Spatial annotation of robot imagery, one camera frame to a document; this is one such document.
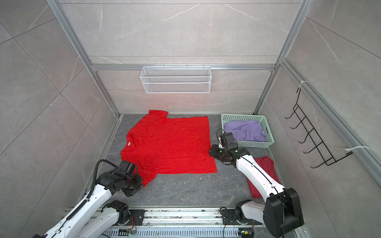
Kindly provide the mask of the bright red t-shirt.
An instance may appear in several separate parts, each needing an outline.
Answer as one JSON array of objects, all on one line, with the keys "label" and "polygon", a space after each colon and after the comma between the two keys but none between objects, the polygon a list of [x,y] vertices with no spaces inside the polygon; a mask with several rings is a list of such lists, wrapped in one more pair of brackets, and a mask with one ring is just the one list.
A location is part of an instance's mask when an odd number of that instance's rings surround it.
[{"label": "bright red t-shirt", "polygon": [[151,110],[130,131],[121,151],[124,161],[136,164],[143,185],[158,174],[215,174],[208,117],[169,118]]}]

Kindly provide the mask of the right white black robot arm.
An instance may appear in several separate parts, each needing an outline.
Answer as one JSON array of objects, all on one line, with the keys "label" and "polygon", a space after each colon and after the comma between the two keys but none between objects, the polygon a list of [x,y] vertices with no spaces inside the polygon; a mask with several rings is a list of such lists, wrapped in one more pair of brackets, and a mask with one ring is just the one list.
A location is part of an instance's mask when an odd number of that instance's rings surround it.
[{"label": "right white black robot arm", "polygon": [[212,145],[209,155],[242,172],[264,200],[264,204],[252,200],[236,204],[235,215],[230,222],[259,222],[275,238],[284,237],[286,233],[303,226],[304,217],[297,191],[285,188],[273,179],[246,148],[238,146],[232,133],[223,133],[217,139],[219,143]]}]

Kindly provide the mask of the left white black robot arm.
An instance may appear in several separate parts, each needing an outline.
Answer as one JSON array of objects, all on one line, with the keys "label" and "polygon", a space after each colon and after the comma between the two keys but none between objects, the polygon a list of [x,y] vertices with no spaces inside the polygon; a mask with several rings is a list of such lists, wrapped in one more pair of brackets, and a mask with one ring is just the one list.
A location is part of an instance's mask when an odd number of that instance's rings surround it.
[{"label": "left white black robot arm", "polygon": [[89,192],[55,226],[35,238],[97,238],[113,225],[135,222],[129,206],[118,200],[107,202],[117,191],[127,197],[143,188],[138,166],[122,161],[118,166],[108,160],[95,164]]}]

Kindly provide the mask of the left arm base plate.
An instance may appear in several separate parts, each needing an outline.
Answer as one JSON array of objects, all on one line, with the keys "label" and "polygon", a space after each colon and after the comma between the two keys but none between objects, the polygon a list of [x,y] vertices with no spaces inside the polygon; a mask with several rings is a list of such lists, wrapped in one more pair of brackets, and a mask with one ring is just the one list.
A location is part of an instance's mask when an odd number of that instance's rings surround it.
[{"label": "left arm base plate", "polygon": [[143,220],[144,220],[144,215],[145,215],[145,210],[143,209],[133,209],[129,210],[130,216],[128,222],[125,224],[125,226],[132,226],[134,221],[135,226],[142,226]]}]

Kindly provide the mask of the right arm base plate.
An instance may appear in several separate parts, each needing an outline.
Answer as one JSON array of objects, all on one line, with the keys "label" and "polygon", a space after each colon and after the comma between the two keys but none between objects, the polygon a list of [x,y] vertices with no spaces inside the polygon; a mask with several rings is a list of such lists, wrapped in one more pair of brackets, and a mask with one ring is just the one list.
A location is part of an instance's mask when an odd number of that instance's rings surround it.
[{"label": "right arm base plate", "polygon": [[262,225],[262,223],[244,218],[242,215],[237,215],[235,209],[227,209],[222,207],[219,209],[222,217],[223,225]]}]

